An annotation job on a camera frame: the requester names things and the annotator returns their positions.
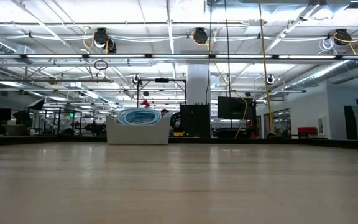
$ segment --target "ceiling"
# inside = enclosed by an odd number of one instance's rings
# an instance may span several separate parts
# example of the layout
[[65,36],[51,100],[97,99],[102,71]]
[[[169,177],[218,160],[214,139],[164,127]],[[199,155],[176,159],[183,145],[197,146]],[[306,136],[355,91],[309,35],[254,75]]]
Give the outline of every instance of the ceiling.
[[[118,54],[208,54],[209,49],[205,45],[196,45],[191,38],[191,33],[196,27],[204,27],[207,34],[211,32],[211,53],[213,54],[261,54],[262,41],[257,38],[260,32],[259,11],[250,10],[245,5],[230,4],[226,14],[217,9],[212,13],[210,21],[210,7],[204,8],[204,1],[200,0],[39,0],[22,1],[28,12],[15,5],[11,0],[0,0],[0,40],[7,45],[28,46],[37,54],[103,54],[103,49],[93,46],[87,49],[81,38],[88,35],[85,42],[91,45],[91,35],[98,27],[106,27],[108,34],[113,35]],[[264,5],[262,18],[265,46],[272,45],[273,39],[292,22],[298,19],[300,13],[307,7],[302,4],[280,4],[276,1],[274,11],[267,8],[272,5]],[[46,23],[50,30],[40,26]],[[358,10],[344,9],[344,7],[333,7],[331,5],[322,7],[307,20],[299,22],[294,29],[289,31],[282,41],[275,44],[268,52],[269,54],[335,54],[330,51],[322,51],[320,45],[323,38],[328,34],[334,34],[338,28],[346,28],[354,39],[358,38]],[[65,39],[66,44],[55,38],[51,31],[59,38]],[[335,45],[338,54],[351,54],[349,46]],[[104,72],[99,73],[99,78],[104,75],[114,81],[111,83],[82,82],[83,88],[130,88],[133,74],[139,74],[144,78],[168,77],[186,78],[187,65],[191,62],[172,61],[155,62],[147,65],[150,60],[132,60],[134,65],[125,64],[127,60],[115,60],[116,66],[111,66]],[[57,78],[90,79],[98,73],[89,63],[86,66],[28,66],[29,72],[34,73],[32,78]],[[211,74],[219,76],[219,72],[211,62]],[[319,63],[269,63],[267,73],[273,74],[277,85],[290,82],[302,73],[318,66]],[[24,66],[9,66],[0,60],[0,66],[12,73],[23,77]],[[219,70],[226,76],[227,63],[217,63]],[[262,63],[249,65],[248,63],[231,63],[230,74],[234,76],[233,88],[264,88],[264,66]],[[39,83],[42,88],[58,88],[60,84],[51,86],[47,83]],[[150,83],[147,88],[175,88],[174,83]],[[218,89],[227,89],[221,78]],[[129,96],[123,93],[100,93],[107,100],[122,98],[129,100]],[[213,93],[212,99],[223,93]],[[183,98],[184,93],[178,91],[174,94],[161,95],[153,93],[149,98]]]

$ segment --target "wooden floor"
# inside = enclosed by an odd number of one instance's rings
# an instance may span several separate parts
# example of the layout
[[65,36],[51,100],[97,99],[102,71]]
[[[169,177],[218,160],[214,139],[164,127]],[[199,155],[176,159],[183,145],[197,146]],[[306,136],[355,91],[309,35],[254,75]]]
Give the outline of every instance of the wooden floor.
[[0,146],[0,223],[358,223],[358,151]]

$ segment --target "white pillar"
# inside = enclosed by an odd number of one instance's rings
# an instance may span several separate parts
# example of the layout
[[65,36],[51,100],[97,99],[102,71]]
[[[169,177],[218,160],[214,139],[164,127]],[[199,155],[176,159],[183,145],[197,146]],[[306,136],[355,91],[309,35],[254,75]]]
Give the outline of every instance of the white pillar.
[[187,104],[208,104],[211,102],[211,88],[208,65],[187,66]]

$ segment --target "blue coiled cable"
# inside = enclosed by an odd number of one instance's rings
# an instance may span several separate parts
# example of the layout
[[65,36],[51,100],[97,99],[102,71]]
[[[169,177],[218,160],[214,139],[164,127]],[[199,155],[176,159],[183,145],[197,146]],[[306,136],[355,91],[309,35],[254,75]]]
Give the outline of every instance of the blue coiled cable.
[[126,125],[156,125],[161,120],[158,111],[146,108],[125,109],[118,114],[117,123]]

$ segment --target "coiled hose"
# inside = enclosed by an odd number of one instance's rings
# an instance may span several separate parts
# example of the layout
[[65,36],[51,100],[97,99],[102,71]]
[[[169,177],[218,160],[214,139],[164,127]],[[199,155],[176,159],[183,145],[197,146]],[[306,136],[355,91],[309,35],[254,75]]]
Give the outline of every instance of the coiled hose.
[[126,125],[156,125],[160,120],[161,114],[158,111],[136,108],[121,111],[116,121]]

